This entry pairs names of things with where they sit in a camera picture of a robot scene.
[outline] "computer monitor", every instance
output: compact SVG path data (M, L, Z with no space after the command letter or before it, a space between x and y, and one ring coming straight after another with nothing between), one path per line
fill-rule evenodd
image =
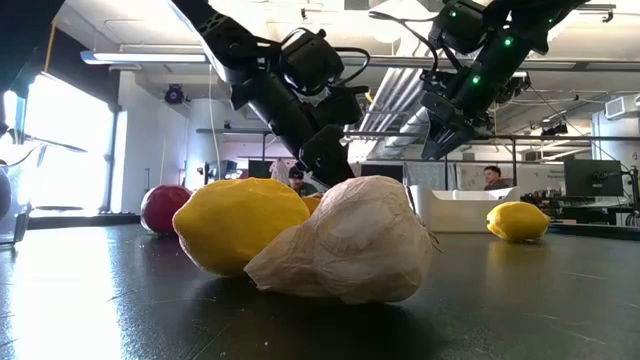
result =
M249 160L249 177L271 178L271 164L273 161Z
M623 196L620 161L565 160L567 196Z
M381 175L403 181L404 171L402 165L362 165L362 176Z

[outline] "red apple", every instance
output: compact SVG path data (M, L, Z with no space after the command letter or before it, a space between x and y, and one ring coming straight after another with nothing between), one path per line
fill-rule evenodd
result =
M190 197L191 191L180 185L160 185L149 190L142 199L142 226L158 234L175 234L173 215Z

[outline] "white container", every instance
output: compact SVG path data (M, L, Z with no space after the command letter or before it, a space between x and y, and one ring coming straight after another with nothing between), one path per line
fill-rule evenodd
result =
M0 166L0 245L15 244L24 237L33 188L39 181L46 181L37 174L45 149L45 145L3 148L6 153L2 155L10 165Z
M517 187L491 191L438 191L410 187L416 212L433 232L488 233L487 214L508 201L520 201Z

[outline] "desk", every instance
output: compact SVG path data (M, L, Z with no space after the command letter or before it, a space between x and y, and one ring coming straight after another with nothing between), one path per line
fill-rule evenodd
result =
M639 359L640 242L447 234L394 305L262 293L137 225L0 250L1 359Z

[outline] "window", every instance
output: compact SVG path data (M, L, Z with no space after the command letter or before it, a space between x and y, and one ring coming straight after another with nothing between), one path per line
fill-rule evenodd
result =
M36 206L107 208L114 115L107 103L48 75L29 87L25 133L86 150L49 146Z
M16 127L16 110L18 108L18 95L13 91L7 91L4 96L4 115L7 125L10 129ZM0 138L0 147L11 146L13 139L9 134L5 134Z
M16 109L18 108L18 95L13 91L4 93L4 114L7 119L7 125L10 128L16 127Z

